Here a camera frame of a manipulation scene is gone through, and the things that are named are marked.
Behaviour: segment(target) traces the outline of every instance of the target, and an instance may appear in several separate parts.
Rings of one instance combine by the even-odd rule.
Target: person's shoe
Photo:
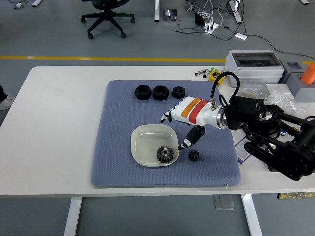
[[[0,111],[9,109],[12,106],[14,99],[15,97],[11,95],[7,96],[4,101],[0,102]]]
[[[15,97],[12,96],[11,94],[9,94],[6,98],[9,99],[12,102],[15,100]]]

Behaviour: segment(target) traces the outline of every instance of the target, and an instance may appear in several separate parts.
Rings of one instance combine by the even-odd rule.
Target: white robotic hand
[[[205,133],[204,125],[206,124],[219,129],[226,128],[222,106],[214,106],[207,100],[194,97],[185,97],[177,106],[164,113],[161,123],[166,119],[169,119],[169,122],[175,119],[188,125],[194,125],[182,144],[178,146],[178,150],[191,147],[197,143]]]

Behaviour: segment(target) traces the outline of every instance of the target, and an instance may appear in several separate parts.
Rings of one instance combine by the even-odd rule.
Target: yellow floor line
[[[0,56],[0,59],[13,60],[121,60],[121,61],[174,61],[174,62],[222,62],[225,59],[195,58],[124,58],[124,57],[39,57],[39,56]]]

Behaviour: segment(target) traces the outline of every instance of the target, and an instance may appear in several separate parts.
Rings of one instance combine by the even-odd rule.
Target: floor
[[[244,24],[236,24],[232,15],[222,14],[223,24],[229,28],[221,26],[214,33],[221,39],[232,37],[228,41],[204,33],[174,32],[195,32],[185,29],[196,25],[194,14],[185,11],[184,0],[161,0],[161,12],[177,9],[180,21],[161,19],[158,23],[154,22],[153,0],[131,0],[117,9],[135,15],[135,24],[127,18],[117,20],[127,38],[122,39],[120,32],[105,22],[92,31],[93,40],[88,39],[86,30],[94,20],[80,22],[81,15],[97,12],[91,2],[43,0],[37,8],[31,7],[32,2],[13,10],[13,3],[0,1],[0,84],[7,94],[17,95],[36,66],[223,65],[220,59],[232,49],[272,49],[257,36],[245,41],[232,37],[231,31],[237,28],[246,35],[265,37],[277,50],[315,57],[314,0],[309,0],[309,5],[299,0],[244,0],[246,29]],[[205,2],[197,0],[196,6],[203,9]],[[221,1],[213,4],[218,8]],[[211,9],[210,3],[205,9]],[[215,22],[221,21],[217,10],[213,17]],[[314,61],[278,51],[275,54],[280,60]],[[0,111],[0,124],[6,114]],[[234,211],[215,210],[213,196],[84,199],[77,235],[249,235],[241,200],[233,197]],[[277,200],[276,194],[258,194],[253,200],[264,236],[314,234],[313,199]],[[70,199],[64,198],[0,199],[0,235],[63,235],[69,204]]]

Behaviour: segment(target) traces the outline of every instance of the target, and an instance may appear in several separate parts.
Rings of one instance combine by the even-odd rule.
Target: square bowl
[[[173,159],[162,163],[157,158],[158,148],[169,146],[174,150]],[[175,131],[164,124],[146,124],[135,128],[131,134],[131,153],[137,163],[147,167],[168,166],[174,163],[179,151]]]

